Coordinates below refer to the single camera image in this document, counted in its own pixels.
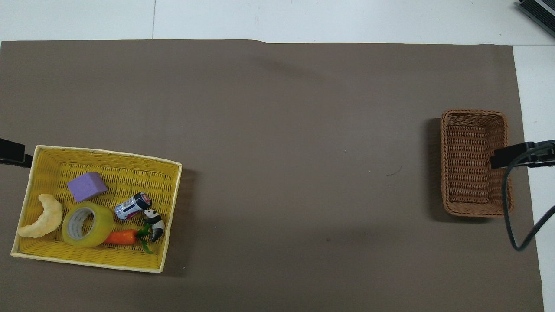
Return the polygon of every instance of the purple block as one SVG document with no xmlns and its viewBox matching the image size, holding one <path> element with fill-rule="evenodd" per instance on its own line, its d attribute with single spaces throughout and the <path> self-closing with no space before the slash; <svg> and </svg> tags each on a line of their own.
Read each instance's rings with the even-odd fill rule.
<svg viewBox="0 0 555 312">
<path fill-rule="evenodd" d="M 87 172 L 68 182 L 68 188 L 78 203 L 108 190 L 98 172 Z"/>
</svg>

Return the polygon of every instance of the cashew-shaped toy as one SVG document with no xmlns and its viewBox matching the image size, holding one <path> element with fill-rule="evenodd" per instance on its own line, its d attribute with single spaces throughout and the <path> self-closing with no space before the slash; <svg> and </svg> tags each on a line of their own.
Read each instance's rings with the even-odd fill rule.
<svg viewBox="0 0 555 312">
<path fill-rule="evenodd" d="M 63 219 L 62 204 L 50 194 L 41 194 L 38 200 L 42 203 L 44 211 L 35 223 L 26 225 L 17 230 L 21 237 L 39 238 L 56 230 Z"/>
</svg>

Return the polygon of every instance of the panda figurine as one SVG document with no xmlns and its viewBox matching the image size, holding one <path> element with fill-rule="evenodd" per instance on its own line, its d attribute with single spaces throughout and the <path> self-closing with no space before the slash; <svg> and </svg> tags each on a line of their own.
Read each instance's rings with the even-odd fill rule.
<svg viewBox="0 0 555 312">
<path fill-rule="evenodd" d="M 164 221 L 162 221 L 162 217 L 154 209 L 143 210 L 143 213 L 147 216 L 143 221 L 152 226 L 150 241 L 155 242 L 164 234 Z"/>
</svg>

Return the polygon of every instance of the tape roll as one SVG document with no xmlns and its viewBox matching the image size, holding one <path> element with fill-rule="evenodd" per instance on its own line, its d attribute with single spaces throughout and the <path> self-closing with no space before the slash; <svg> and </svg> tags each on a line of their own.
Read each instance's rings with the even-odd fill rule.
<svg viewBox="0 0 555 312">
<path fill-rule="evenodd" d="M 93 216 L 90 231 L 83 235 L 83 223 Z M 106 240 L 114 227 L 114 217 L 110 209 L 91 202 L 82 202 L 65 216 L 62 223 L 62 237 L 65 242 L 81 247 L 94 247 Z"/>
</svg>

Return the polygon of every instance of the yellow basket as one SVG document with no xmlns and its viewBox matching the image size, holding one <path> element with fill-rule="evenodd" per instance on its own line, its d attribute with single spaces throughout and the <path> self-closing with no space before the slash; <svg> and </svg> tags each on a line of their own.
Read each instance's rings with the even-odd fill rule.
<svg viewBox="0 0 555 312">
<path fill-rule="evenodd" d="M 153 209 L 162 216 L 165 223 L 162 239 L 156 243 L 148 243 L 154 254 L 147 254 L 140 243 L 101 244 L 93 248 L 70 245 L 63 241 L 62 227 L 58 227 L 41 238 L 23 238 L 16 234 L 11 255 L 101 268 L 162 272 L 181 179 L 180 163 L 108 150 L 38 145 L 18 228 L 32 224 L 42 214 L 43 208 L 38 201 L 40 194 L 53 195 L 62 203 L 65 216 L 77 204 L 67 183 L 87 172 L 100 173 L 108 187 L 107 192 L 90 201 L 110 210 L 137 192 L 143 191 L 149 195 Z M 139 217 L 122 221 L 114 214 L 113 231 L 138 230 L 142 227 L 143 222 Z"/>
</svg>

